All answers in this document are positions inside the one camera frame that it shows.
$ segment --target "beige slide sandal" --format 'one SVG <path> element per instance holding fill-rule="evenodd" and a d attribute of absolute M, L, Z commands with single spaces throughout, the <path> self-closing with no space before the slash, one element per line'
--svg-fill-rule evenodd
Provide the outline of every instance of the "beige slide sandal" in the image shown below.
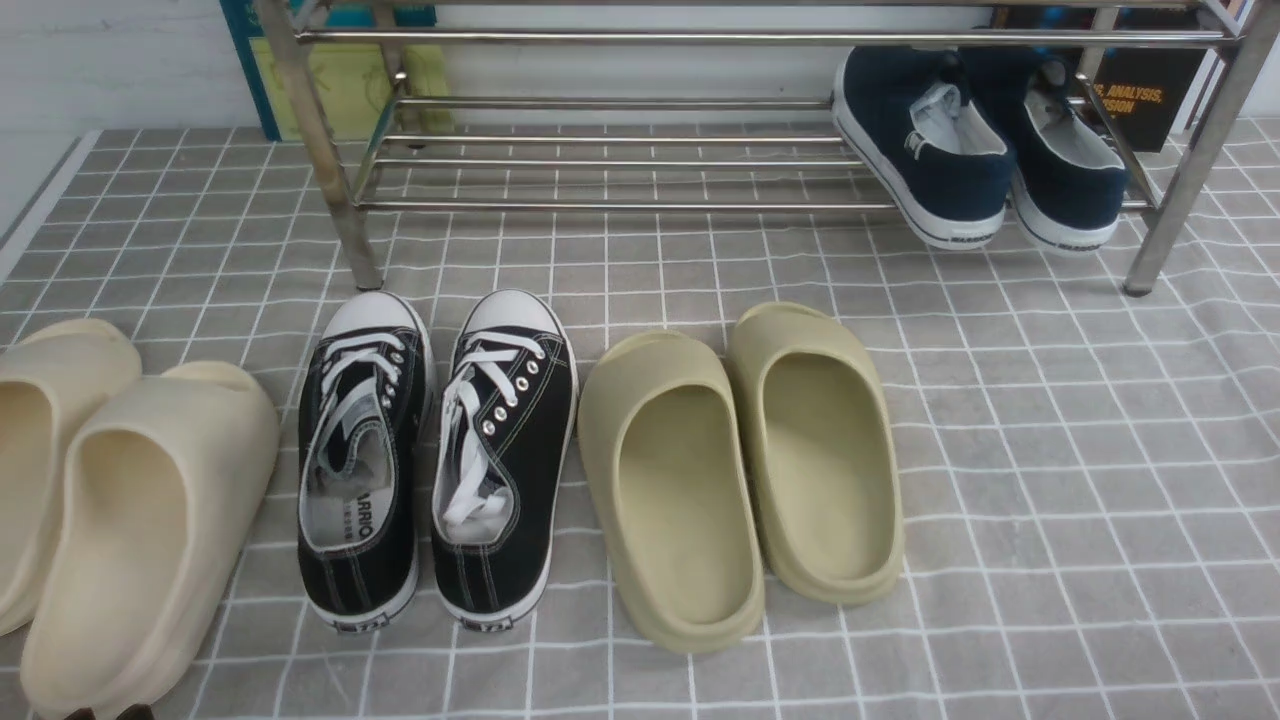
<path fill-rule="evenodd" d="M 104 320 L 64 320 L 0 356 L 0 634 L 27 624 L 58 546 L 72 437 L 142 374 Z"/>
<path fill-rule="evenodd" d="M 769 566 L 797 593 L 860 605 L 902 570 L 902 501 L 884 389 L 858 338 L 767 302 L 728 343 Z"/>
<path fill-rule="evenodd" d="M 261 503 L 279 421 L 227 363 L 189 363 L 108 402 L 67 451 L 65 523 L 22 656 L 46 719 L 115 717 L 182 678 Z"/>
<path fill-rule="evenodd" d="M 655 331 L 591 372 L 579 445 L 618 594 L 673 652 L 726 648 L 764 615 L 728 377 L 705 345 Z"/>

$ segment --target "white wall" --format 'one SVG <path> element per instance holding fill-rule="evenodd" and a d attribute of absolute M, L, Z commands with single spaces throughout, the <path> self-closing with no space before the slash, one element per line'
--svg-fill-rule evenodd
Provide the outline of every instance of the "white wall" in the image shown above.
<path fill-rule="evenodd" d="M 41 0 L 0 27 L 0 131 L 256 123 L 214 0 Z M 972 27 L 983 9 L 465 8 L 443 22 L 568 27 Z M 837 49 L 457 47 L 456 92 L 474 95 L 822 96 Z M 1280 113 L 1280 61 L 1251 104 Z M 558 122 L 582 119 L 547 118 Z M 649 122 L 627 115 L 614 122 Z"/>
<path fill-rule="evenodd" d="M 1253 83 L 1253 94 L 1244 105 L 1247 115 L 1280 115 L 1280 42 L 1271 49 L 1271 56 Z"/>
<path fill-rule="evenodd" d="M 256 122 L 215 0 L 9 0 L 0 131 Z"/>

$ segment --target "white rubber toe cap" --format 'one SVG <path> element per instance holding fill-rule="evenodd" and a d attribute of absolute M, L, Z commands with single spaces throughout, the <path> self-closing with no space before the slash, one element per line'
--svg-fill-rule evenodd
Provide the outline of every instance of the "white rubber toe cap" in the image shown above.
<path fill-rule="evenodd" d="M 388 292 L 362 292 L 338 307 L 324 337 L 333 337 L 361 328 L 404 327 L 413 328 L 413 314 L 404 304 Z"/>
<path fill-rule="evenodd" d="M 463 333 L 498 327 L 521 327 L 561 334 L 556 316 L 532 295 L 522 290 L 499 290 L 485 297 L 471 311 Z"/>

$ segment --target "metal shoe rack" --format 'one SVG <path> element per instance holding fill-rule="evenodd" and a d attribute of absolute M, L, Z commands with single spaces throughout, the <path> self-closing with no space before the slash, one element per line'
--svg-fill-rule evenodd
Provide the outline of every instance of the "metal shoe rack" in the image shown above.
<path fill-rule="evenodd" d="M 393 10 L 397 1 L 374 0 L 375 27 L 326 28 L 324 20 L 334 0 L 311 0 L 293 13 L 289 0 L 255 0 L 262 29 L 275 55 L 276 68 L 297 115 L 303 143 L 315 167 L 316 182 L 333 215 L 343 252 L 356 284 L 362 290 L 378 288 L 383 275 L 374 258 L 365 229 L 369 211 L 593 211 L 593 213 L 893 213 L 888 201 L 841 202 L 760 202 L 760 201 L 663 201 L 663 200 L 512 200 L 492 197 L 407 197 L 379 193 L 383 170 L 389 168 L 421 169 L 561 169 L 561 170 L 678 170 L 678 172 L 758 172 L 758 170 L 832 170 L 851 169 L 860 163 L 847 158 L 787 159 L 759 158 L 748 160 L 659 160 L 659 159 L 477 159 L 458 156 L 419 156 L 408 149 L 453 146 L 509 146 L 547 149 L 556 146 L 641 146 L 641 147 L 742 147 L 742 146 L 818 146 L 840 145 L 835 133 L 773 136 L 700 136 L 652 137 L 632 136 L 564 136 L 564 135 L 431 135 L 419 129 L 420 111 L 426 109 L 485 110 L 584 110 L 584 111 L 764 111 L 817 110 L 831 108 L 829 99 L 599 99 L 599 97 L 413 97 L 402 63 L 406 44 L 430 45 L 530 45 L 530 46 L 840 46 L 855 45 L 1027 45 L 1083 47 L 1078 87 L 1079 102 L 1092 105 L 1111 136 L 1120 156 L 1133 172 L 1134 182 L 1125 201 L 1128 213 L 1138 213 L 1147 224 L 1124 290 L 1132 296 L 1151 292 L 1174 241 L 1190 214 L 1208 173 L 1222 149 L 1233 122 L 1239 115 L 1258 73 L 1280 32 L 1280 0 L 1257 0 L 1240 27 L 1217 0 L 1021 0 L 1006 4 L 1093 6 L 1092 29 L 970 29 L 970 31 L 882 31 L 882 29 L 812 29 L 812 31 L 722 31 L 722 29 L 489 29 L 489 28 L 397 28 Z M 483 0 L 436 0 L 438 4 L 486 5 Z M 878 6 L 982 6 L 970 0 L 525 0 L 524 5 L 878 5 Z M 1198 29 L 1123 31 L 1114 29 L 1119 8 L 1184 9 L 1198 19 Z M 364 159 L 348 179 L 333 135 L 316 94 L 315 78 L 307 65 L 307 53 L 317 42 L 378 44 L 392 82 L 392 99 L 381 113 Z M 1194 128 L 1189 147 L 1181 156 L 1166 191 L 1152 184 L 1133 150 L 1125 143 L 1102 100 L 1091 82 L 1102 53 L 1107 47 L 1176 47 L 1203 49 L 1217 53 L 1225 69 L 1212 92 L 1201 120 Z"/>

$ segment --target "shoe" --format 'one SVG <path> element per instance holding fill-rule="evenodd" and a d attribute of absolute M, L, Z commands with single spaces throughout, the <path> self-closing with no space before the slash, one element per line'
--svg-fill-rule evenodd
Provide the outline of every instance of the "shoe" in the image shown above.
<path fill-rule="evenodd" d="M 471 310 L 451 363 L 431 495 L 435 582 L 462 626 L 504 630 L 547 587 L 577 366 L 556 314 L 518 290 Z"/>
<path fill-rule="evenodd" d="M 138 351 L 102 320 L 65 320 L 0 356 L 0 634 L 36 614 L 63 521 L 63 457 L 104 402 L 137 382 Z"/>
<path fill-rule="evenodd" d="M 434 396 L 426 328 L 388 292 L 348 300 L 311 354 L 298 407 L 298 565 L 338 632 L 387 625 L 417 589 L 413 448 Z"/>
<path fill-rule="evenodd" d="M 867 350 L 817 310 L 767 302 L 737 322 L 727 364 L 769 568 L 813 600 L 888 594 L 902 571 L 902 500 Z"/>
<path fill-rule="evenodd" d="M 855 47 L 836 73 L 836 129 L 925 243 L 973 250 L 1005 219 L 1014 154 L 970 101 L 959 56 Z"/>
<path fill-rule="evenodd" d="M 622 341 L 586 380 L 577 432 L 636 630 L 681 653 L 724 650 L 755 630 L 764 568 L 716 352 L 669 331 Z"/>
<path fill-rule="evenodd" d="M 1012 197 L 1023 234 L 1057 255 L 1102 247 L 1119 225 L 1129 172 L 1068 102 L 1068 67 L 1029 47 L 960 56 L 974 97 L 1018 152 Z"/>
<path fill-rule="evenodd" d="M 108 401 L 67 450 L 65 520 L 19 675 L 42 717 L 116 717 L 187 671 L 279 451 L 244 370 L 188 363 Z"/>

